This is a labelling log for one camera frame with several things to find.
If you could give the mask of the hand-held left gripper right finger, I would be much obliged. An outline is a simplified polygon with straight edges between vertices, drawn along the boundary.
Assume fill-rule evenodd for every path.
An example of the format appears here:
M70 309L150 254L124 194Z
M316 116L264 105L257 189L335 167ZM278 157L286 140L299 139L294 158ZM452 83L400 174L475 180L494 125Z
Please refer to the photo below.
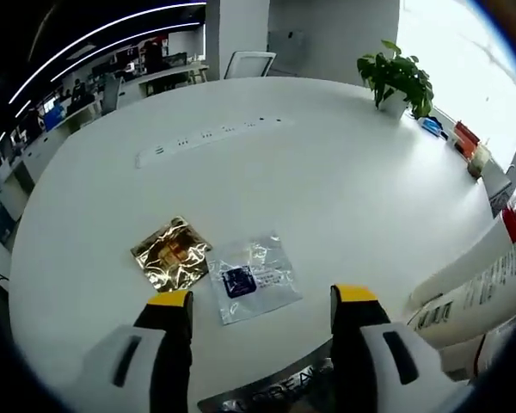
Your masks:
M438 352L367 287L334 284L330 298L335 411L436 411L448 395Z

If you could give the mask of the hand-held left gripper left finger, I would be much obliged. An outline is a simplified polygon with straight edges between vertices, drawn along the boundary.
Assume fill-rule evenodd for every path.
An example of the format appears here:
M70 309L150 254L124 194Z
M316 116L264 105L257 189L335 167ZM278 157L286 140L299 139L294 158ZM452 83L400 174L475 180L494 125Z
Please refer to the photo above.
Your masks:
M96 344L83 362L81 411L187 412L193 302L188 290L159 293Z

